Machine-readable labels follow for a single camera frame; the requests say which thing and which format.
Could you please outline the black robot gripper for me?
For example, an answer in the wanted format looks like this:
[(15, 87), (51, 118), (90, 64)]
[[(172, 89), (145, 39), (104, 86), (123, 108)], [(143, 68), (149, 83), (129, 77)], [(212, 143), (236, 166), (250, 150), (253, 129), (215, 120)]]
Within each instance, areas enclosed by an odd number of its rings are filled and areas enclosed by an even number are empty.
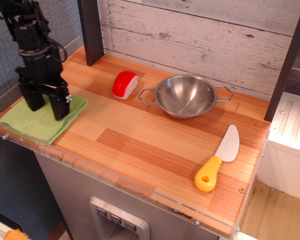
[(47, 95), (57, 121), (70, 113), (72, 95), (67, 82), (61, 77), (63, 71), (58, 49), (20, 49), (24, 67), (17, 67), (19, 89), (33, 111), (45, 105), (43, 95)]

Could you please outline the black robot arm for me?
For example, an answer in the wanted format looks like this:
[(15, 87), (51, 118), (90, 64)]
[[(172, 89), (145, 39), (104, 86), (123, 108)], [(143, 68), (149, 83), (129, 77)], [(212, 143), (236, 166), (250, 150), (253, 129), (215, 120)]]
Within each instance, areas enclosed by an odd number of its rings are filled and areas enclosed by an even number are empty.
[(72, 96), (67, 82), (61, 77), (63, 48), (49, 37), (49, 21), (37, 0), (0, 0), (0, 19), (4, 20), (24, 66), (17, 67), (19, 89), (32, 111), (45, 105), (48, 96), (57, 121), (70, 113)]

